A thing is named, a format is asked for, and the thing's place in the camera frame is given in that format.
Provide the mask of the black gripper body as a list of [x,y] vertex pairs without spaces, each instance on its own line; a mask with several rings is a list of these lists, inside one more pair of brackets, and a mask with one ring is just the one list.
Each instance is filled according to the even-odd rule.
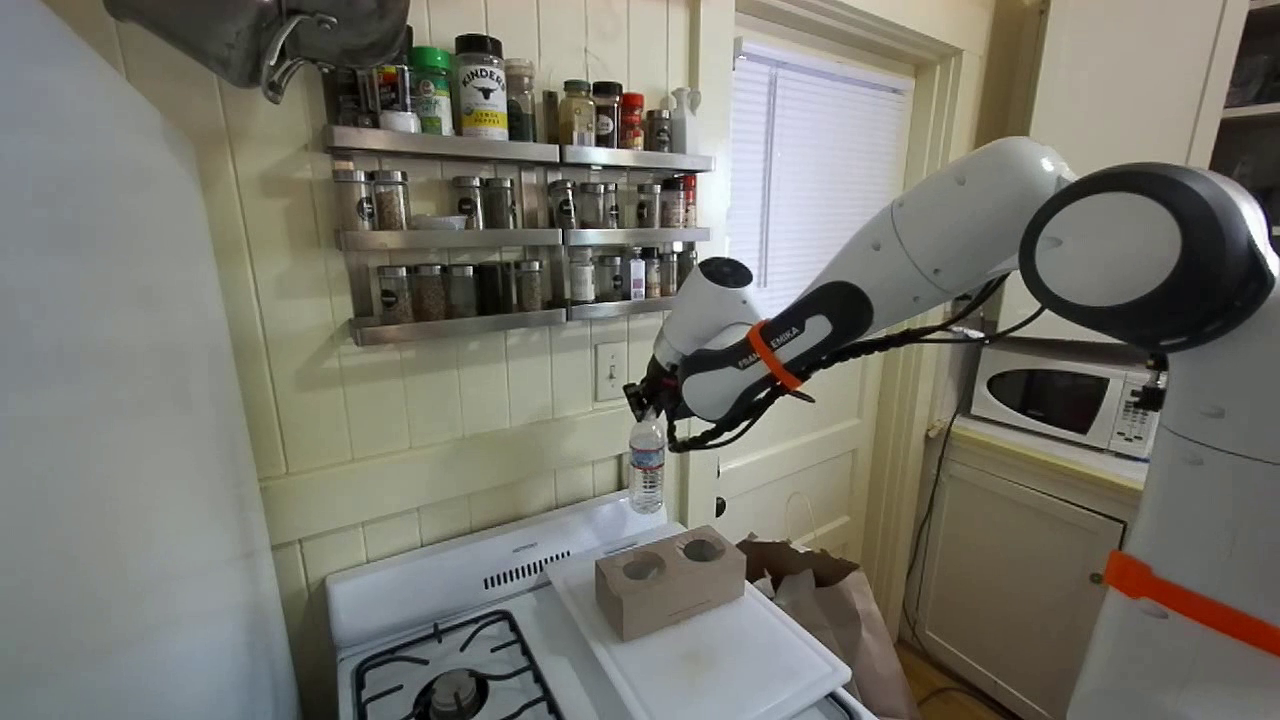
[[683,406],[679,388],[683,388],[683,376],[677,370],[663,370],[661,361],[651,361],[644,370],[644,376],[624,388],[624,400],[635,420],[644,420],[648,414],[668,418],[668,420],[683,420],[687,406]]

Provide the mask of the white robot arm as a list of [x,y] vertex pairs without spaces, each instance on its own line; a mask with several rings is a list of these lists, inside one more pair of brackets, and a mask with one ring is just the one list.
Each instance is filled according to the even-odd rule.
[[747,428],[1008,273],[1081,328],[1073,361],[1145,352],[1168,374],[1070,720],[1280,720],[1280,251],[1220,173],[1081,178],[1027,136],[993,139],[880,207],[777,315],[752,308],[739,262],[700,262],[628,406],[710,437]]

